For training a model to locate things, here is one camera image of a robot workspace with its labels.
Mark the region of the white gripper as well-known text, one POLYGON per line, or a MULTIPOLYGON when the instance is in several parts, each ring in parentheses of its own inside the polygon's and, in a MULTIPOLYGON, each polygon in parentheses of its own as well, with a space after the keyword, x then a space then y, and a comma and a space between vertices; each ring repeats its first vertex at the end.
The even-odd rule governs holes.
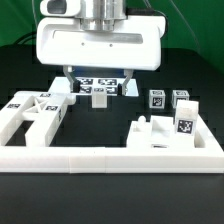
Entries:
POLYGON ((119 95, 137 70, 155 70, 161 64, 162 16, 132 16, 117 21, 111 32, 84 31, 73 18, 45 18, 38 26, 36 53, 43 64, 64 65, 71 93, 80 91, 72 66, 125 69, 119 95))

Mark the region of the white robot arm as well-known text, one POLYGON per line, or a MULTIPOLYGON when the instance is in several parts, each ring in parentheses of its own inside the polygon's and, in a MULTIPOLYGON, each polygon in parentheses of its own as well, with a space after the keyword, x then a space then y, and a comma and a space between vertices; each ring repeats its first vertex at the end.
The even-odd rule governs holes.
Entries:
POLYGON ((39 61, 60 65, 75 90, 74 67, 117 68, 130 80, 135 70, 161 64, 164 15, 128 9, 125 0, 42 0, 36 36, 39 61))

